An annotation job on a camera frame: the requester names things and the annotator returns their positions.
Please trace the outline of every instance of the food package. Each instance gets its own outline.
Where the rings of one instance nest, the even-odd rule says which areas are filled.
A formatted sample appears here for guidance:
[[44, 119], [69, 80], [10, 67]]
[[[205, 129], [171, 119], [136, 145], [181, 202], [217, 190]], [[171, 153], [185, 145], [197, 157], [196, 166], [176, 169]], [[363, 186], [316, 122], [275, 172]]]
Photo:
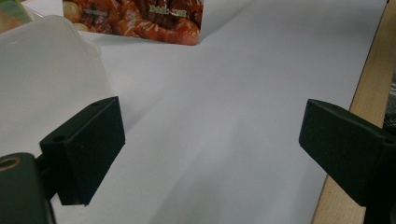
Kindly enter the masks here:
[[0, 0], [0, 33], [31, 21], [19, 0]]
[[195, 45], [204, 0], [63, 0], [80, 31]]

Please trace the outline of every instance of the wooden edge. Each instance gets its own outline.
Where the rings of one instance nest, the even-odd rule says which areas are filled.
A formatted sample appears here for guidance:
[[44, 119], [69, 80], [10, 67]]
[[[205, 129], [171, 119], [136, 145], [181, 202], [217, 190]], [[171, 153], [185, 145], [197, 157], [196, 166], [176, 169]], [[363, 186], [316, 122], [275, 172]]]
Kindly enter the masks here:
[[[349, 111], [382, 127], [396, 64], [396, 0], [386, 5], [361, 73]], [[358, 206], [326, 177], [312, 224], [361, 224], [365, 208]]]

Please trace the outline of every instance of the red package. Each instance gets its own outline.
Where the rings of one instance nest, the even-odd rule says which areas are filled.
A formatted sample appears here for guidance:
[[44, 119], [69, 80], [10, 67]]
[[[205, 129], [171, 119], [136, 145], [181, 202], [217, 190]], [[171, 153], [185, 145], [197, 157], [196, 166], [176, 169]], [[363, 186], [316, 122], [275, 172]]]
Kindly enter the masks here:
[[63, 0], [80, 31], [180, 45], [199, 40], [204, 0]]

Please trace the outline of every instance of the wooden strip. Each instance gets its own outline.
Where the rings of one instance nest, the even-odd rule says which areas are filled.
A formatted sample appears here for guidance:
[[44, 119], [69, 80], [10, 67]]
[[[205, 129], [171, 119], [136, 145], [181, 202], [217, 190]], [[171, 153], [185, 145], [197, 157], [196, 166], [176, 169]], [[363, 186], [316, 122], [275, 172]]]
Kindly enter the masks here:
[[[350, 112], [382, 127], [396, 64], [396, 0], [387, 4], [364, 65]], [[326, 177], [312, 224], [361, 224], [365, 208], [358, 206]]]

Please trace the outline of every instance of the white table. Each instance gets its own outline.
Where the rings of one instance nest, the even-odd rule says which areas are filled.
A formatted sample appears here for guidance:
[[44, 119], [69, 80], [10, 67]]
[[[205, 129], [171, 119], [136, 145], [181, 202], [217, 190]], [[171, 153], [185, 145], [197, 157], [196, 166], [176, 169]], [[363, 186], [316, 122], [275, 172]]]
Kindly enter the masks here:
[[195, 47], [84, 34], [127, 144], [89, 206], [52, 200], [58, 222], [309, 223], [325, 173], [298, 144], [305, 102], [349, 107], [385, 4], [206, 0]]

